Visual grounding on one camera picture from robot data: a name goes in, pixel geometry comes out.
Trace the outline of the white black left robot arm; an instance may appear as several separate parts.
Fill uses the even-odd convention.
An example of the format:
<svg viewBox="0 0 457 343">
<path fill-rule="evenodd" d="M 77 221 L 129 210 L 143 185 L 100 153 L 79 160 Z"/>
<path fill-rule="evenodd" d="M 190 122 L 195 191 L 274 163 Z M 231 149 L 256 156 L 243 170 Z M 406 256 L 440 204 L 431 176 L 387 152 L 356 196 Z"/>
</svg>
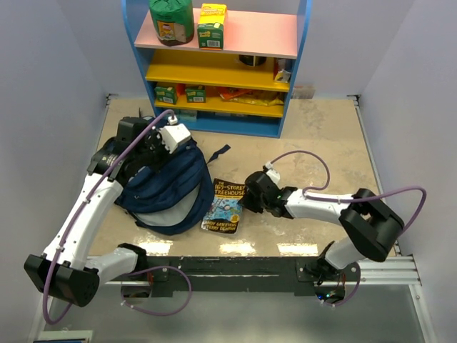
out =
<svg viewBox="0 0 457 343">
<path fill-rule="evenodd" d="M 41 255 L 29 255 L 24 270 L 48 298 L 85 307 L 98 288 L 122 275 L 143 279 L 148 271 L 145 249 L 121 244 L 109 254 L 89 258 L 89 250 L 111 206 L 138 171 L 147 166 L 161 168 L 191 138 L 190 131 L 165 111 L 168 123 L 158 119 L 124 117 L 116 136 L 92 156 L 81 193 L 62 228 Z"/>
</svg>

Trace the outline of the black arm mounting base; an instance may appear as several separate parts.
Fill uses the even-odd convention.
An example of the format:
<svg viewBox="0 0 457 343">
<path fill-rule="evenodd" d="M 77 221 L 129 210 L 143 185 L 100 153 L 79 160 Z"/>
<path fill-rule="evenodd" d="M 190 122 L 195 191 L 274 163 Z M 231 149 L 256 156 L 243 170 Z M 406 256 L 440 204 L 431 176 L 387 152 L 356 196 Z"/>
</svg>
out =
<svg viewBox="0 0 457 343">
<path fill-rule="evenodd" d="M 315 277 L 306 270 L 315 257 L 147 257 L 152 272 L 152 295 L 170 297 L 185 292 L 190 279 L 194 292 L 292 293 L 313 297 L 329 292 L 338 276 Z"/>
</svg>

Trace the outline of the navy blue student backpack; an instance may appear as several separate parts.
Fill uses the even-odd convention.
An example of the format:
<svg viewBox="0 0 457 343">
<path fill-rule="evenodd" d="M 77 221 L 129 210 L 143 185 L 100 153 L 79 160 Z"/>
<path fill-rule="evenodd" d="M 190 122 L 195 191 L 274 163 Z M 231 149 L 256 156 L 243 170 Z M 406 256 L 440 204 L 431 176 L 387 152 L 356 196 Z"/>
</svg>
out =
<svg viewBox="0 0 457 343">
<path fill-rule="evenodd" d="M 154 129 L 167 126 L 160 123 Z M 145 138 L 129 153 L 141 161 Z M 139 167 L 128 178 L 115 203 L 136 225 L 167 236 L 198 224 L 214 199 L 214 186 L 203 152 L 191 139 L 180 146 L 162 168 Z"/>
</svg>

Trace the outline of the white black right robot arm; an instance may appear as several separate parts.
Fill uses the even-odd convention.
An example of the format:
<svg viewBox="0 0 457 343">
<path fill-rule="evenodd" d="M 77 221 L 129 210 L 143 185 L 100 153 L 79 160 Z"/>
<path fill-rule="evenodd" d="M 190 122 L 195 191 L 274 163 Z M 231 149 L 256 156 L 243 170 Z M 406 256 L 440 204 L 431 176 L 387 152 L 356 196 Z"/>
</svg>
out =
<svg viewBox="0 0 457 343">
<path fill-rule="evenodd" d="M 239 201 L 244 209 L 267 211 L 278 218 L 314 219 L 344 229 L 345 239 L 329 243 L 303 268 L 319 279 L 333 281 L 348 265 L 362 259 L 384 262 L 405 227 L 400 216 L 368 189 L 337 196 L 280 188 L 266 171 L 251 174 L 245 186 Z"/>
</svg>

